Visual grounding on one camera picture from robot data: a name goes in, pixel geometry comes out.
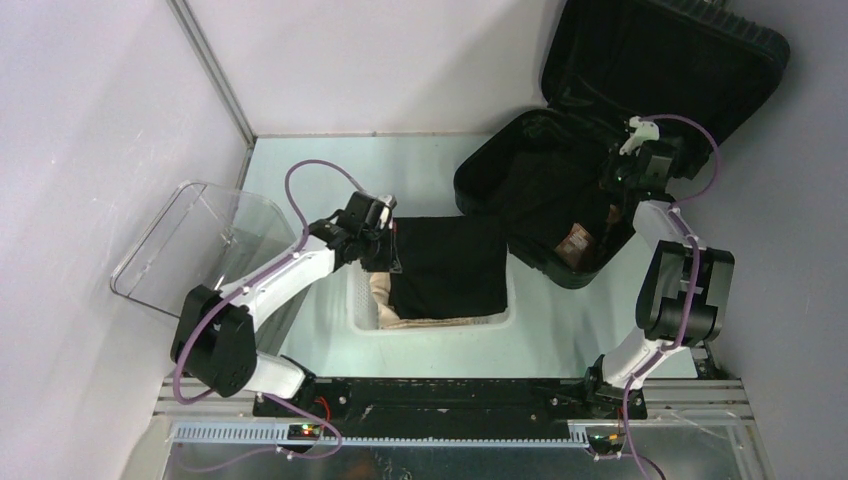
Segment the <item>beige cloth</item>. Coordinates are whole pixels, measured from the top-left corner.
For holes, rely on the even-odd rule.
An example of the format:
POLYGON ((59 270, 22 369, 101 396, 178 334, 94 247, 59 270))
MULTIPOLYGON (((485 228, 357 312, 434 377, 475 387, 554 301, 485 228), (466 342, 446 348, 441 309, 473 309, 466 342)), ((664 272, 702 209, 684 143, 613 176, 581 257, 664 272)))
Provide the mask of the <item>beige cloth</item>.
POLYGON ((443 328, 485 325, 489 323, 487 317, 457 317, 449 319, 402 319, 396 310, 389 304, 391 293, 391 280, 389 273, 371 273, 369 284, 372 296, 377 305, 377 320, 380 330, 401 330, 415 328, 443 328))

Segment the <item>white perforated plastic basket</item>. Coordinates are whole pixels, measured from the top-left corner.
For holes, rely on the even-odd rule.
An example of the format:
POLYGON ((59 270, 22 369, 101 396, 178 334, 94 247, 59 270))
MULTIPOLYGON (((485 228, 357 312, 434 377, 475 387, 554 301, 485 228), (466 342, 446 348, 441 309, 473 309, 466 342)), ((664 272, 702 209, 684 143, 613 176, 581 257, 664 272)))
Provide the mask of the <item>white perforated plastic basket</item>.
POLYGON ((484 331, 505 328, 514 322, 517 313, 517 299, 514 270, 510 256, 507 256, 505 282, 507 288, 507 308, 485 317, 474 317, 466 323, 438 323, 424 326, 383 328, 379 323, 378 304, 371 292, 370 273, 365 272, 359 263, 345 266, 340 270, 346 277, 346 323, 356 334, 363 336, 407 336, 423 333, 447 333, 465 331, 484 331))

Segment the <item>black garment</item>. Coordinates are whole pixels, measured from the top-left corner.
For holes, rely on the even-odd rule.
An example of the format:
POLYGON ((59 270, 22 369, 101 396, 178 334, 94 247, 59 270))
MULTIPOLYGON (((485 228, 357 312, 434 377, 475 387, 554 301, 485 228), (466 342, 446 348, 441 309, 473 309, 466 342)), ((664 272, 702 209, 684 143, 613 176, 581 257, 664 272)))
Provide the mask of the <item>black garment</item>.
POLYGON ((396 220, 389 304, 403 320, 496 315, 508 306, 507 240, 494 216, 396 220))

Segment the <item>black ribbed hard-shell suitcase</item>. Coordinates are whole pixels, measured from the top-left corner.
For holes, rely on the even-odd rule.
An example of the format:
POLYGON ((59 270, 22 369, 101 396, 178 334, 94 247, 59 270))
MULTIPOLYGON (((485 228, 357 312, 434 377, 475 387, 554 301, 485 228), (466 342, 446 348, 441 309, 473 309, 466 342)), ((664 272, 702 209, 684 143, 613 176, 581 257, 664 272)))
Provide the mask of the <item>black ribbed hard-shell suitcase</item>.
POLYGON ((548 50, 545 105, 521 113, 457 169, 456 204, 496 217, 510 252, 566 289, 587 286, 633 237, 623 197, 599 187, 633 116, 679 149, 670 179, 692 178, 774 93, 788 40, 706 1, 569 1, 548 50), (609 207, 621 221, 605 232, 609 207), (595 240, 570 268, 555 252, 574 223, 595 240))

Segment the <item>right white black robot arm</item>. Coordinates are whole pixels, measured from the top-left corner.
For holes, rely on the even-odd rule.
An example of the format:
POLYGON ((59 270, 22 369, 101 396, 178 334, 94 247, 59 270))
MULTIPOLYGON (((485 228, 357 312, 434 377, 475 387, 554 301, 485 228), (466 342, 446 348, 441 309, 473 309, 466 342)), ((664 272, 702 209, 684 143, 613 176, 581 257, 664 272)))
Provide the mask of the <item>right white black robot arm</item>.
POLYGON ((636 234, 653 255, 638 293, 635 326, 587 370, 581 402, 606 418, 634 401, 647 376, 671 356, 720 333, 735 267, 733 255, 707 247, 666 192, 678 147, 660 140, 615 150, 603 187, 620 193, 636 234))

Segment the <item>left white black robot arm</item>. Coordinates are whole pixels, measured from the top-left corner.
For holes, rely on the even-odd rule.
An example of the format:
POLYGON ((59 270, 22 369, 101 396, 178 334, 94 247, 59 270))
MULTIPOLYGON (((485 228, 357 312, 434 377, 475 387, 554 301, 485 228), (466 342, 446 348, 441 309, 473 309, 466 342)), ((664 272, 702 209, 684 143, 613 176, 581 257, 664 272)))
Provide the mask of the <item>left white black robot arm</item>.
POLYGON ((310 223, 294 245, 256 271, 219 289, 190 290, 171 347, 178 401, 193 401, 181 392, 181 379, 189 374, 223 398, 249 391, 277 397, 292 416, 311 412, 316 390, 306 382, 308 371, 259 351, 256 334, 313 283, 347 264, 372 260, 393 231, 396 205, 392 195, 356 191, 344 208, 310 223))

